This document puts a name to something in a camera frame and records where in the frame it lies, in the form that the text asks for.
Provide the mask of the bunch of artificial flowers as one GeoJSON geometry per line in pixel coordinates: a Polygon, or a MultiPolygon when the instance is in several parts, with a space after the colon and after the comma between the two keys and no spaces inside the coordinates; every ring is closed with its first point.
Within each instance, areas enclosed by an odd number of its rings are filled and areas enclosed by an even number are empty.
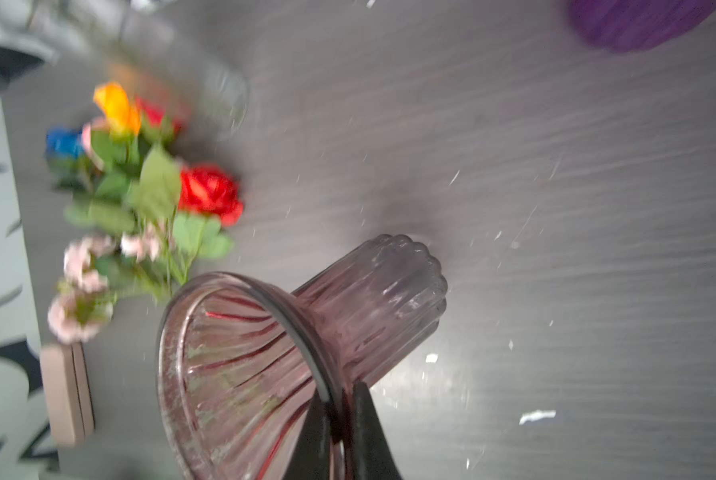
{"type": "Polygon", "coordinates": [[[99,117],[46,134],[55,187],[72,196],[65,218],[86,236],[116,242],[113,253],[94,261],[115,301],[166,299],[195,261],[232,250],[227,230],[245,210],[240,187],[216,165],[190,165],[172,154],[183,120],[116,82],[98,86],[93,101],[99,117]]]}

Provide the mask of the pink peony flower stem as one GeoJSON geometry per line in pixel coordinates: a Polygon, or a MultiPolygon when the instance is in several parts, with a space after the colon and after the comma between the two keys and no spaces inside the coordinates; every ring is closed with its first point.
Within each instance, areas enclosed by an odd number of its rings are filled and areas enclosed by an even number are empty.
{"type": "Polygon", "coordinates": [[[94,261],[115,251],[109,236],[86,236],[71,242],[63,258],[64,276],[47,318],[51,332],[63,344],[87,342],[111,321],[115,299],[107,276],[94,261]]]}

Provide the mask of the dark purple glass vase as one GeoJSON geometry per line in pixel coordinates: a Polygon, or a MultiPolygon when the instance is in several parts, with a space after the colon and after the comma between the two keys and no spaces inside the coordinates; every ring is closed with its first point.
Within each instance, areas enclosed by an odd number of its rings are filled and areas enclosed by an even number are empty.
{"type": "Polygon", "coordinates": [[[406,235],[362,243],[286,292],[240,274],[185,284],[165,309],[158,395],[188,479],[279,479],[316,394],[352,417],[374,385],[437,329],[448,284],[406,235]]]}

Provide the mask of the blue purple glass vase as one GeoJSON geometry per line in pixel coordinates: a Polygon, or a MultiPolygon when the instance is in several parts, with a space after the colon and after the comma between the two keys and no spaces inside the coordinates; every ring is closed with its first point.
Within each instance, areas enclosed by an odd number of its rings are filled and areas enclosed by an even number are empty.
{"type": "Polygon", "coordinates": [[[567,19],[589,45],[630,53],[678,38],[715,11],[716,0],[573,0],[567,19]]]}

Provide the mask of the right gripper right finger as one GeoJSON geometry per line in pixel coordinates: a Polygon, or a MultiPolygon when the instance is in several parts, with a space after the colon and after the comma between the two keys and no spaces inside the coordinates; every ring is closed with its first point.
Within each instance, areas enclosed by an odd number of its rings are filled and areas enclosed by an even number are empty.
{"type": "Polygon", "coordinates": [[[393,459],[369,386],[353,387],[350,457],[356,480],[402,480],[393,459]]]}

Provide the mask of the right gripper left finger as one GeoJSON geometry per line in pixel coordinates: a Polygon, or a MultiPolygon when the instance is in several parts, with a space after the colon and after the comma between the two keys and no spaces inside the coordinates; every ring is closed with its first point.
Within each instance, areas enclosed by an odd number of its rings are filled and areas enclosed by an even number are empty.
{"type": "Polygon", "coordinates": [[[327,404],[315,393],[284,480],[329,480],[332,426],[327,404]]]}

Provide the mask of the pink rectangular block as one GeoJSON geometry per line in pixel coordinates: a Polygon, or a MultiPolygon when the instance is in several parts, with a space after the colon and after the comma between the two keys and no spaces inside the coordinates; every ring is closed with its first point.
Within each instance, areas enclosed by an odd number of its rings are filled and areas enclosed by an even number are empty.
{"type": "Polygon", "coordinates": [[[75,447],[95,430],[83,346],[50,344],[40,353],[51,435],[59,446],[75,447]]]}

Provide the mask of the clear glass vase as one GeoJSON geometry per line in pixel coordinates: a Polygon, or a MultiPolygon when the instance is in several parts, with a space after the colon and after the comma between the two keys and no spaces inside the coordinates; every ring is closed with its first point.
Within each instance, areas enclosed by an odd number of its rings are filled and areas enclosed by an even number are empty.
{"type": "Polygon", "coordinates": [[[246,116],[238,69],[128,2],[0,1],[0,25],[85,60],[202,134],[232,134],[246,116]]]}

